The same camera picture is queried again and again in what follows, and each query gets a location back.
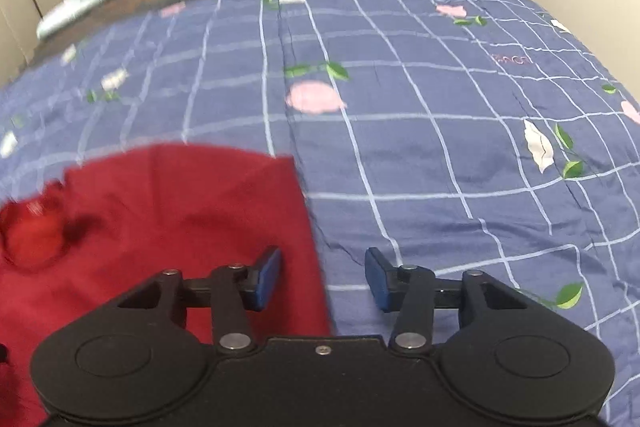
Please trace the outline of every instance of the red garment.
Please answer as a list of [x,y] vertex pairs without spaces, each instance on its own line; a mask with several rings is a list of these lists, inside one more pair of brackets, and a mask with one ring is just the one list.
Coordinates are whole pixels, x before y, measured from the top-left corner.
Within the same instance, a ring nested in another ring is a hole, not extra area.
[[[0,268],[0,342],[10,350],[10,366],[0,365],[0,427],[44,418],[28,371],[40,341],[163,269],[206,277],[278,245],[280,281],[268,308],[251,314],[256,333],[329,334],[291,158],[164,144],[70,169],[59,195],[65,255],[37,273]],[[188,329],[210,342],[209,310],[191,310]]]

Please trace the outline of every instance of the blue plaid fabric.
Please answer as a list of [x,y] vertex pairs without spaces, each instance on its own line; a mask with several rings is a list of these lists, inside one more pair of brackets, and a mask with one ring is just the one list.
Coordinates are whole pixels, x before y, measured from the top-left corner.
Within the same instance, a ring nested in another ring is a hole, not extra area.
[[[463,6],[465,22],[438,5]],[[369,247],[440,277],[479,268],[552,301],[577,283],[577,303],[558,312],[616,359],[603,417],[637,426],[637,104],[550,21],[530,0],[195,0],[150,12],[0,92],[4,131],[17,137],[0,190],[19,198],[68,166],[159,140],[293,155],[337,333],[390,331],[364,279]],[[129,72],[120,99],[88,103],[118,68]],[[344,107],[289,107],[306,80]],[[553,145],[543,172],[525,121]],[[582,170],[563,176],[570,161]],[[437,313],[436,341],[456,329],[456,314]]]

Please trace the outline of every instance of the black robotic gripper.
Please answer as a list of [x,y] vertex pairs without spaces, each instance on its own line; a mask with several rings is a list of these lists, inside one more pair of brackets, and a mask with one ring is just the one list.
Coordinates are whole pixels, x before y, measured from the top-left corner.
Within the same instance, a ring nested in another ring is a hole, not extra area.
[[[38,346],[31,378],[47,427],[604,425],[614,363],[590,333],[482,271],[436,279],[375,248],[365,266],[377,306],[398,312],[388,346],[379,336],[258,343],[245,311],[268,302],[276,248],[206,279],[159,273]],[[184,329],[190,307],[211,308],[213,344]],[[436,309],[459,309],[460,323],[438,345]]]

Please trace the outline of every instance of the silver screw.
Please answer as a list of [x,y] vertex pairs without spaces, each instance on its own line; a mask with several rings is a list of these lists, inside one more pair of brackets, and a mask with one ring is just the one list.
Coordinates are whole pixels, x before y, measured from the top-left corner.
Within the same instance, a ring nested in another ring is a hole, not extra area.
[[226,349],[244,349],[251,345],[251,338],[244,333],[227,333],[220,339],[220,346]]
[[331,347],[329,346],[318,346],[316,347],[316,353],[318,355],[328,355],[331,353]]
[[414,333],[413,331],[407,331],[406,333],[400,333],[396,337],[396,344],[404,349],[418,349],[427,343],[427,339],[420,333]]

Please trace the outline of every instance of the checkered blanket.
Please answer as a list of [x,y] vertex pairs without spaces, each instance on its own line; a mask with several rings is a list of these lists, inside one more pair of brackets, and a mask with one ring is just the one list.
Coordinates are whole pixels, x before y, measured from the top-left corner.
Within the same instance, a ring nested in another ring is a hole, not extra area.
[[5,197],[158,140],[292,154],[337,333],[393,322],[369,247],[479,268],[603,340],[640,423],[640,114],[532,1],[195,0],[76,47],[0,92]]

